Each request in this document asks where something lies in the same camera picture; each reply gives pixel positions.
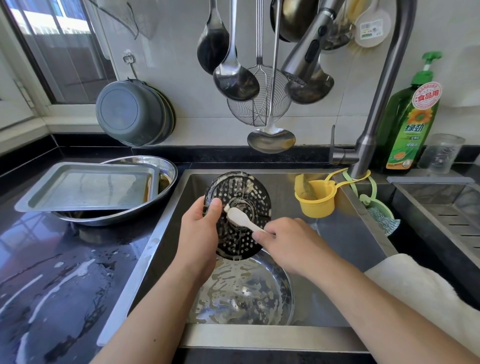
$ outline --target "baking tray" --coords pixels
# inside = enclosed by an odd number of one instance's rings
[[[128,210],[154,199],[158,169],[57,163],[15,205],[20,212]]]

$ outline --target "metal tray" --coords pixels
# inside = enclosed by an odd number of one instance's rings
[[[15,205],[21,212],[128,210],[157,194],[158,170],[149,166],[57,163]]]
[[[175,165],[160,157],[152,156],[129,156],[123,158],[117,158],[103,162],[106,164],[145,164],[146,166],[155,166],[160,169],[162,176],[165,176],[168,180],[168,185],[160,186],[163,184],[162,181],[159,182],[158,195],[152,200],[145,202],[144,204],[125,211],[58,211],[52,212],[53,215],[58,218],[74,222],[80,225],[87,226],[107,226],[112,224],[117,224],[128,219],[134,218],[140,215],[147,208],[158,204],[163,199],[167,198],[170,195],[171,188],[175,185],[178,177],[178,170]]]

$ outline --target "dish soap bottle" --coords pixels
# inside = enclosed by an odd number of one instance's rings
[[[437,113],[442,87],[433,82],[430,65],[442,57],[441,52],[427,52],[423,71],[412,84],[388,101],[377,134],[371,169],[384,174],[404,174],[418,156]]]

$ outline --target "sunflower logo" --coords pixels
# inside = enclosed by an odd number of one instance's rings
[[[407,124],[428,124],[432,120],[432,109],[413,109],[408,114]]]

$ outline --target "left hand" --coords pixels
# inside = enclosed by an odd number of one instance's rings
[[[198,198],[181,219],[179,245],[172,264],[192,272],[201,286],[216,264],[218,233],[216,223],[222,213],[222,201],[214,198],[203,216],[204,197]]]

